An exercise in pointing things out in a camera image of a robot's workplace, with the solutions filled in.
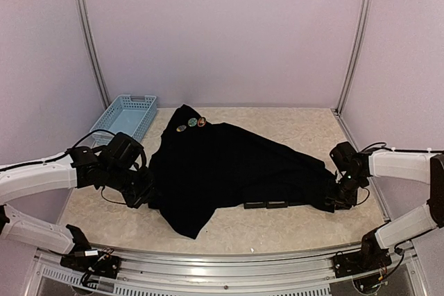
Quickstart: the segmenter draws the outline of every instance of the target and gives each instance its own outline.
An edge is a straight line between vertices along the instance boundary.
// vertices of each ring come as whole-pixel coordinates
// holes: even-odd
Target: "vent grille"
[[[68,272],[60,268],[54,268],[51,266],[44,266],[42,275],[48,279],[56,280],[64,284],[69,284],[72,286],[80,286],[81,275],[75,272]],[[97,287],[96,283],[89,284],[93,289]],[[322,285],[311,288],[297,288],[294,290],[288,290],[285,293],[248,293],[251,296],[331,296],[330,286]],[[118,281],[114,283],[114,292],[112,295],[118,296],[190,296],[195,295],[195,293],[166,293],[159,290],[149,290],[137,287],[132,287],[128,285],[119,284]],[[217,293],[207,294],[199,293],[202,296],[217,296]],[[245,294],[230,294],[231,296],[241,296]]]

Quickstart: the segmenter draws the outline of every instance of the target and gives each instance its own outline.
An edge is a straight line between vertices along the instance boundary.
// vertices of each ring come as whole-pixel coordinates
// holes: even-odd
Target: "black cloth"
[[[149,207],[179,234],[196,238],[216,208],[244,202],[333,211],[324,201],[335,176],[324,162],[227,123],[189,127],[191,118],[200,114],[187,105],[175,111],[149,164],[158,192]]]

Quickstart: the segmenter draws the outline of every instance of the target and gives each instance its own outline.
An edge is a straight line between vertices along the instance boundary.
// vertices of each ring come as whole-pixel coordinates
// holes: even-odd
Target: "speckled tabletop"
[[[224,107],[196,108],[212,123],[231,123],[294,150],[325,161],[334,172],[329,152],[345,137],[329,109]],[[174,109],[160,109],[142,144],[149,158],[160,147],[160,135]],[[122,201],[119,192],[104,196]],[[359,200],[366,196],[359,192]],[[132,250],[188,254],[248,254],[312,250],[361,240],[383,223],[370,198],[349,211],[334,214],[310,206],[284,209],[217,209],[196,240],[174,232],[156,210],[130,209],[103,200],[94,187],[73,191],[61,223],[80,227],[92,243]]]

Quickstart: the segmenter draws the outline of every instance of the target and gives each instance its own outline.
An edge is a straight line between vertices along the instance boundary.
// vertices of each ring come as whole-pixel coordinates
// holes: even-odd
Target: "wall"
[[[46,157],[83,136],[103,111],[74,0],[0,0],[0,165]],[[12,204],[54,222],[66,191]],[[0,295],[23,295],[35,248],[0,241]]]
[[[162,106],[334,107],[361,0],[87,0],[117,94]]]
[[[444,148],[444,0],[373,0],[343,118],[360,148]],[[378,180],[392,218],[424,203],[429,187]],[[431,295],[444,289],[444,232],[414,241]]]

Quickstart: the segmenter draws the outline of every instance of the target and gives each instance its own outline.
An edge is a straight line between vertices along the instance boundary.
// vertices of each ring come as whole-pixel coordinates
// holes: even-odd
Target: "plastic basket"
[[[156,96],[119,95],[94,124],[91,131],[123,132],[138,142],[142,141],[157,113]],[[97,132],[92,135],[97,145],[106,145],[112,135]]]

